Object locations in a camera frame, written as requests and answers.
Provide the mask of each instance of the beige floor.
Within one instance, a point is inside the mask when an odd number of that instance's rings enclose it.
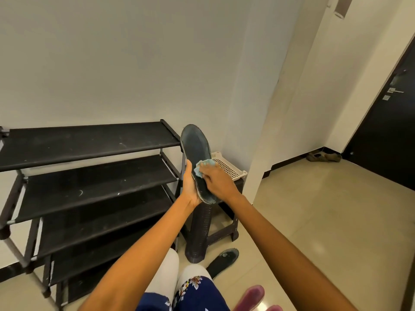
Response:
[[[301,160],[264,179],[254,205],[359,310],[390,311],[399,309],[415,251],[414,201],[414,191],[347,161]],[[217,212],[212,229],[225,224]],[[239,259],[215,279],[229,307],[246,288],[261,284],[266,296],[258,311],[273,303],[294,310],[242,226],[238,240],[226,238],[209,247],[201,264],[207,266],[230,247],[239,250]],[[179,255],[182,269],[188,264],[183,240]],[[52,310],[25,275],[0,283],[0,301],[5,311]]]

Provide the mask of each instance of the black slipper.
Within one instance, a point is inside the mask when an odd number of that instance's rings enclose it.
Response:
[[[192,177],[196,183],[196,190],[202,202],[215,204],[218,199],[210,193],[203,178],[196,176],[194,169],[200,160],[211,159],[209,143],[203,132],[194,124],[184,127],[180,136],[180,142],[187,159],[192,162]]]
[[[223,251],[206,268],[206,270],[209,272],[210,277],[214,279],[221,272],[223,272],[226,268],[234,264],[238,256],[239,256],[238,249],[227,249]]]

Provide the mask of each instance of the door handle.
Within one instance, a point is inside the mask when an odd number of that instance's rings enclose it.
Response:
[[[387,92],[388,93],[405,93],[400,90],[396,90],[396,88],[389,88]]]

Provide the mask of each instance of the black door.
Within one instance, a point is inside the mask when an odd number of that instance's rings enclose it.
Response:
[[[343,157],[415,190],[415,46],[407,49]]]

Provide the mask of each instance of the cloth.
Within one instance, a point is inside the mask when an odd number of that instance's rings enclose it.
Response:
[[[199,167],[200,167],[200,164],[202,162],[205,163],[205,164],[209,164],[209,165],[215,166],[215,161],[213,159],[200,160],[196,164],[196,168],[194,169],[196,176],[198,176],[199,178],[202,178],[202,173],[199,171]]]
[[[230,311],[215,284],[205,276],[188,279],[173,303],[166,296],[145,292],[136,311]]]

